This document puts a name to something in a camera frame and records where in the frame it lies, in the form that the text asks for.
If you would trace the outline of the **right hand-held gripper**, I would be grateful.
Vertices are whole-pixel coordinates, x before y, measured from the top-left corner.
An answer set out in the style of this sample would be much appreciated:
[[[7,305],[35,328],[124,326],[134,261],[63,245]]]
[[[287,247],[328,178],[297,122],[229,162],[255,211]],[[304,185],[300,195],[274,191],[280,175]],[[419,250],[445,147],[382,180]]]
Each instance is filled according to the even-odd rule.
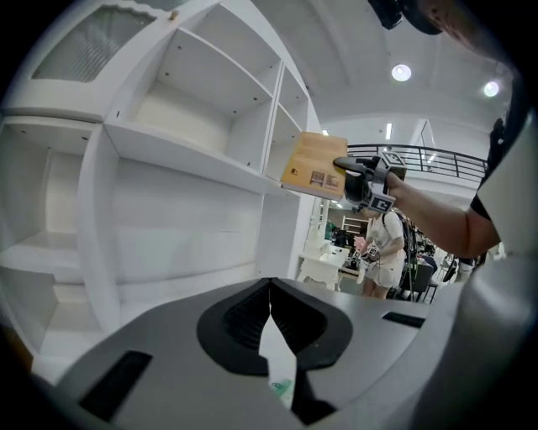
[[[333,165],[345,171],[345,198],[359,202],[360,209],[390,212],[395,198],[388,194],[387,177],[396,175],[401,181],[407,173],[404,160],[395,152],[384,151],[372,158],[338,157]]]

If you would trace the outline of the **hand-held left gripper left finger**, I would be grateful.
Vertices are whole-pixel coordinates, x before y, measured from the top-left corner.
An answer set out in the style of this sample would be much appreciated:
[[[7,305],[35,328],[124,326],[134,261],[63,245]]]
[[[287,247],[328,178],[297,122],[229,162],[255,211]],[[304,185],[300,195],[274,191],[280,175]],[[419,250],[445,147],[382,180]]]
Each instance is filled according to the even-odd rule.
[[[203,312],[253,284],[220,287],[142,313],[88,350],[57,385],[46,386],[48,400],[84,430],[291,430],[291,413],[267,378],[230,373],[198,342]],[[130,351],[148,354],[150,362],[103,421],[80,402]]]

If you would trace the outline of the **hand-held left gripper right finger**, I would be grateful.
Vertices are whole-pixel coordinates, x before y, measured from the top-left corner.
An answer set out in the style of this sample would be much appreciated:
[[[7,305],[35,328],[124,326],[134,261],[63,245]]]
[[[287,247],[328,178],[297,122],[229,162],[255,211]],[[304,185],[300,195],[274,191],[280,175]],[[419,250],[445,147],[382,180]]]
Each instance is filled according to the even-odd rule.
[[[347,406],[396,362],[424,304],[380,300],[272,278],[271,315],[296,357],[292,412],[312,424]]]

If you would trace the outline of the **yellow hardcover book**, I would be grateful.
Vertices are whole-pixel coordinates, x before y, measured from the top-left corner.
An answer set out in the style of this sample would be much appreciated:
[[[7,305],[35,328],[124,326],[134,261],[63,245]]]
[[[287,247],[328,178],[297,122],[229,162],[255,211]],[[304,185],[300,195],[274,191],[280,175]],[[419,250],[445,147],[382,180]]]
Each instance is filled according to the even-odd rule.
[[[346,139],[302,132],[280,180],[282,187],[328,200],[344,196],[345,170],[334,160],[347,156]]]

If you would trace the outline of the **green photo-cover book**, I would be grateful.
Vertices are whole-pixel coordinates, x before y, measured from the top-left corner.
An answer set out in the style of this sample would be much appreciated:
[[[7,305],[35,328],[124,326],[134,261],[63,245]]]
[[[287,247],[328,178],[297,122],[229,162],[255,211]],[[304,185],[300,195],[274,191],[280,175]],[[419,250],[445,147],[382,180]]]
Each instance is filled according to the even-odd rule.
[[[277,396],[282,405],[290,410],[293,404],[294,381],[288,378],[273,380],[269,383],[272,392]]]

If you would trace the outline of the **person's right forearm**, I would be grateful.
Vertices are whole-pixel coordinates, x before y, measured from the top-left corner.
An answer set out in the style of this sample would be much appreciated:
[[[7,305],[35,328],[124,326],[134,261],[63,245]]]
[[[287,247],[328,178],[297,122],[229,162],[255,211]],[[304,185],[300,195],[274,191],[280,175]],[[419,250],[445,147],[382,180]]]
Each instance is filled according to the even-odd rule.
[[[393,173],[386,179],[389,195],[430,240],[448,253],[478,257],[500,243],[500,237],[479,197],[467,210],[438,202],[400,180]]]

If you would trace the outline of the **white desk hutch cabinet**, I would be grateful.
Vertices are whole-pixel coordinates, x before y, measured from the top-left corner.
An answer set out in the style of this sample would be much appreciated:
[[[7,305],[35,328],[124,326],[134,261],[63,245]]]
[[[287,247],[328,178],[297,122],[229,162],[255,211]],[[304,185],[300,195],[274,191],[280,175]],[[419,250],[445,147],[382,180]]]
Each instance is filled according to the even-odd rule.
[[[34,80],[104,5],[155,21],[94,81]],[[318,129],[253,0],[74,0],[0,101],[0,318],[29,370],[56,382],[152,307],[294,277],[313,199],[280,178]]]

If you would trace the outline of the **oval white-framed mirror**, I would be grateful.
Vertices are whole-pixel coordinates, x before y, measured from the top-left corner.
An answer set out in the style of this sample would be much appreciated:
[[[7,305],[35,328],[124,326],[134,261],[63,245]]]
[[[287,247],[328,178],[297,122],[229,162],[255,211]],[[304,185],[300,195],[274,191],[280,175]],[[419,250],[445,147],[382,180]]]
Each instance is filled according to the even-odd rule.
[[[316,197],[310,217],[308,241],[317,242],[324,237],[324,199]]]

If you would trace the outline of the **black backpack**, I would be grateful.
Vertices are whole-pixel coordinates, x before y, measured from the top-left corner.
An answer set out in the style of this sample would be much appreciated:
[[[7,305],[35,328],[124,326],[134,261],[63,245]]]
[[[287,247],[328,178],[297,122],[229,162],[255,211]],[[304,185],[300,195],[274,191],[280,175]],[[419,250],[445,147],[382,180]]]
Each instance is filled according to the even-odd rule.
[[[398,288],[405,290],[409,288],[409,282],[413,282],[416,276],[418,266],[417,241],[413,224],[401,212],[396,212],[396,214],[402,223],[404,242],[404,264]]]

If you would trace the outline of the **black office chair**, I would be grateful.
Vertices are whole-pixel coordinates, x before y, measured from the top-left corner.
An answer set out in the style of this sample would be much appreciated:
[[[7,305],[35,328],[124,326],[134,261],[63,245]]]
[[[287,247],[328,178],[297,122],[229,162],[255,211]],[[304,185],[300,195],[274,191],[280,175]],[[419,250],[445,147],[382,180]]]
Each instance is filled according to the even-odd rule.
[[[427,254],[421,254],[414,272],[413,301],[424,300],[428,291],[433,289],[436,293],[438,282],[434,279],[438,266],[435,259]]]

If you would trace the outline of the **white carved dressing table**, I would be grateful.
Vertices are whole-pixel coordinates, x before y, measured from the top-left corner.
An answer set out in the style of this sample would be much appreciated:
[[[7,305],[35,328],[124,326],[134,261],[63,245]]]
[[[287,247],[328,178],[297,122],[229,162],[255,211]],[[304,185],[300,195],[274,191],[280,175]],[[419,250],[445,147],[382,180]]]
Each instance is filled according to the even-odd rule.
[[[299,255],[302,263],[297,281],[305,282],[309,278],[312,281],[324,283],[331,291],[337,291],[340,283],[339,270],[345,264],[349,254],[348,248],[331,245],[329,250],[320,256]]]

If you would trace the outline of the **black metal railing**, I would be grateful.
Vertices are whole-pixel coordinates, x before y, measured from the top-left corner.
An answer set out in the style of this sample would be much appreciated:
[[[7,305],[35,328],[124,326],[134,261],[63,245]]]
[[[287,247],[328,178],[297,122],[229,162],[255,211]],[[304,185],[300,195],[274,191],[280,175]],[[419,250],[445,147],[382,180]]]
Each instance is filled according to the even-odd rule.
[[[484,177],[487,161],[461,153],[423,147],[418,145],[350,144],[348,155],[372,157],[384,152],[397,154],[412,172],[423,172],[437,176],[455,177],[478,183]]]

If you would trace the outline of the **white ribbed-glass cabinet door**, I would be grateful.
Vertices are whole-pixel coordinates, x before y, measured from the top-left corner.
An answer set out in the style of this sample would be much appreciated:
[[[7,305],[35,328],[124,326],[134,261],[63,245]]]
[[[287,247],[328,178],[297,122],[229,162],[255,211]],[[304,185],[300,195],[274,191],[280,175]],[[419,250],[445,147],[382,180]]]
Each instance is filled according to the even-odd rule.
[[[94,81],[119,50],[154,21],[148,13],[104,5],[55,45],[37,66],[32,78]]]

